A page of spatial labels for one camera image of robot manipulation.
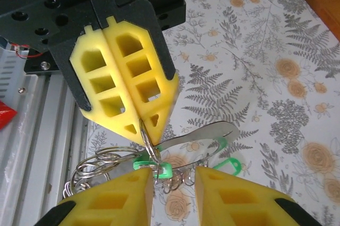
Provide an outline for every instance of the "screw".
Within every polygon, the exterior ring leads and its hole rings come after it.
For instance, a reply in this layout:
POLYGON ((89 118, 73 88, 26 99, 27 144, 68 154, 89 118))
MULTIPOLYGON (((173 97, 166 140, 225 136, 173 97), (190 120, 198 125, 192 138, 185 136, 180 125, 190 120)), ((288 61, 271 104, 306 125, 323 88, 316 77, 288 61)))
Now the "screw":
POLYGON ((25 88, 19 88, 19 89, 18 89, 18 93, 19 93, 19 94, 23 94, 25 91, 26 91, 25 88))
POLYGON ((49 63, 47 63, 46 61, 42 61, 41 64, 40 64, 40 67, 43 70, 48 70, 51 67, 51 65, 49 63))

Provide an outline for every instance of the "red object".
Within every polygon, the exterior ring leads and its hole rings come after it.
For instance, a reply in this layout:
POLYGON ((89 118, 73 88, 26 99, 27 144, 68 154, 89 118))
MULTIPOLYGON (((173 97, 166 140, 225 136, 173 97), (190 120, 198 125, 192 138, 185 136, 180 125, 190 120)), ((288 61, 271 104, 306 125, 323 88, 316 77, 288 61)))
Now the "red object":
POLYGON ((0 129, 5 127, 16 115, 16 111, 0 101, 0 129))

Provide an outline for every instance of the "yellow foam gripper pad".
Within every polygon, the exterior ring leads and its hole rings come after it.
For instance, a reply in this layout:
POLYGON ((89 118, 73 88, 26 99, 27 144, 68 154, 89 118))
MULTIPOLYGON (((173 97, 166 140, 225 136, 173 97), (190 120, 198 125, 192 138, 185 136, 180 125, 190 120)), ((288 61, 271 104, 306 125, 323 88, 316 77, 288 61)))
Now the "yellow foam gripper pad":
POLYGON ((150 226, 154 183, 138 169, 61 201, 75 207, 59 226, 150 226))
POLYGON ((298 226, 275 202, 289 196, 224 172, 198 166, 195 193, 201 226, 298 226))
POLYGON ((146 29, 107 18, 108 27, 76 42, 71 64, 92 110, 89 120, 144 145, 139 119, 151 142, 159 143, 177 98, 179 77, 167 80, 146 29))

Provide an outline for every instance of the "green plastic key tag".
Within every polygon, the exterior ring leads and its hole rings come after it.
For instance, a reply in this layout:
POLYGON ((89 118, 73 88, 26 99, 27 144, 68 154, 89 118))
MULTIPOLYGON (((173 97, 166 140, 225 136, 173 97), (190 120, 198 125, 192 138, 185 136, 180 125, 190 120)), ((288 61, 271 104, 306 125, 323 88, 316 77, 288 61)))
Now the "green plastic key tag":
MULTIPOLYGON (((157 164, 152 161, 135 161, 133 162, 133 169, 141 169, 149 167, 152 169, 154 173, 154 178, 157 178, 157 164)), ((160 163, 160 169, 159 169, 159 179, 169 179, 172 177, 172 166, 170 163, 162 162, 160 163)))

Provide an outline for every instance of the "floral tablecloth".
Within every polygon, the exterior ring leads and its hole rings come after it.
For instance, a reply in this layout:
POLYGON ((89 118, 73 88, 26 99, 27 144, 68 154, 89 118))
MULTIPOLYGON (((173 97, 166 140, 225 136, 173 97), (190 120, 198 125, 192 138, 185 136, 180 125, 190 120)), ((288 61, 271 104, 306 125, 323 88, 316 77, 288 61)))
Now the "floral tablecloth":
MULTIPOLYGON (((164 140, 232 122, 241 136, 217 162, 238 158, 239 177, 292 196, 324 226, 339 226, 339 42, 304 0, 186 3, 186 23, 164 31, 181 80, 164 140)), ((129 141, 89 124, 88 155, 117 144, 129 141)), ((204 145, 180 146, 166 160, 186 164, 204 145)), ((198 225, 193 187, 165 195, 156 186, 151 225, 198 225)))

